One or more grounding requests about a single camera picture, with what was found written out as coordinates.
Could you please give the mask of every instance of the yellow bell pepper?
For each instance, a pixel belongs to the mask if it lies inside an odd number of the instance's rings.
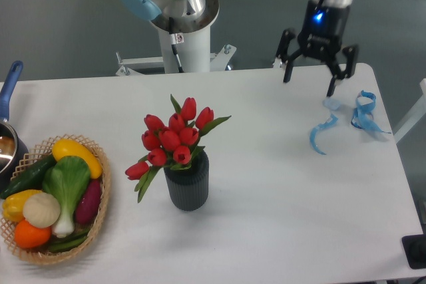
[[[12,222],[20,222],[24,219],[22,211],[25,202],[34,194],[41,193],[41,190],[25,190],[8,196],[3,202],[3,217]]]

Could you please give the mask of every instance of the black device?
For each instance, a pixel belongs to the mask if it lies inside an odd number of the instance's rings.
[[[426,269],[426,235],[404,236],[402,244],[410,268]]]
[[[332,78],[327,96],[333,95],[337,80],[353,76],[359,47],[352,45],[341,49],[343,32],[351,4],[352,0],[308,1],[303,27],[298,35],[299,49],[291,55],[288,54],[290,42],[296,38],[296,32],[293,28],[284,30],[278,45],[276,57],[286,65],[284,82],[290,81],[294,61],[301,55],[317,59],[325,63],[330,69]],[[344,70],[341,70],[336,59],[336,54],[340,50],[347,59]]]

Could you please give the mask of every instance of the toy vegetable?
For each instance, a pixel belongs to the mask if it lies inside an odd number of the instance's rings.
[[[16,225],[14,240],[21,249],[32,249],[46,243],[51,234],[50,227],[39,229],[23,219]]]
[[[90,229],[84,229],[78,233],[67,236],[63,239],[56,239],[49,243],[48,250],[51,253],[69,251],[78,247],[82,242],[86,241]]]
[[[37,160],[15,179],[11,180],[6,190],[1,192],[0,198],[5,199],[21,191],[40,188],[46,171],[55,164],[55,158],[51,154],[45,156],[43,159]]]
[[[24,219],[22,214],[25,202],[33,195],[41,193],[41,190],[26,190],[8,196],[3,202],[3,217],[12,222],[20,222]]]
[[[40,229],[53,225],[60,213],[61,207],[58,200],[44,192],[31,196],[23,208],[25,219]]]
[[[101,196],[102,190],[99,179],[91,180],[75,210],[75,221],[77,223],[88,224],[95,218],[101,204]]]
[[[102,166],[96,156],[77,141],[71,139],[58,140],[52,147],[52,154],[56,161],[59,161],[65,156],[78,156],[89,166],[92,179],[97,179],[102,175]]]
[[[52,226],[57,237],[74,231],[73,214],[91,179],[87,163],[78,156],[65,156],[43,181],[43,190],[53,195],[61,206],[59,219]]]

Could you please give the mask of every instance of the purple eggplant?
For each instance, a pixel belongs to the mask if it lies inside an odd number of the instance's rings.
[[[98,214],[101,204],[101,183],[98,179],[91,180],[80,203],[75,210],[75,221],[79,224],[89,224]]]

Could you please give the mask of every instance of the wicker basket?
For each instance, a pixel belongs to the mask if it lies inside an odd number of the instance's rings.
[[[103,223],[105,218],[105,214],[107,212],[108,200],[110,196],[110,188],[111,188],[111,178],[110,178],[110,167],[108,158],[103,152],[103,149],[94,141],[85,138],[84,136],[74,136],[74,135],[64,135],[57,136],[56,138],[49,138],[48,140],[44,140],[41,144],[37,144],[34,149],[30,150],[28,154],[25,154],[23,160],[19,162],[19,165],[16,167],[15,172],[13,173],[12,178],[15,178],[20,172],[26,169],[27,166],[30,166],[32,163],[36,162],[38,159],[43,158],[46,155],[51,153],[53,144],[61,139],[67,138],[75,140],[81,143],[83,146],[88,148],[101,162],[103,168],[103,174],[101,179],[101,204],[99,206],[98,214],[91,225],[90,231],[87,235],[87,239],[81,243],[78,247],[62,253],[50,253],[47,249],[40,247],[38,249],[24,250],[17,246],[15,241],[13,240],[15,233],[16,223],[7,221],[4,218],[0,219],[0,231],[1,236],[5,239],[5,243],[7,244],[8,249],[12,252],[13,255],[19,257],[23,261],[28,261],[29,263],[36,265],[52,265],[56,263],[60,263],[62,261],[66,261],[84,249],[86,249],[89,244],[93,241],[93,239],[97,236],[99,229]],[[76,230],[82,229],[83,226],[76,224]]]

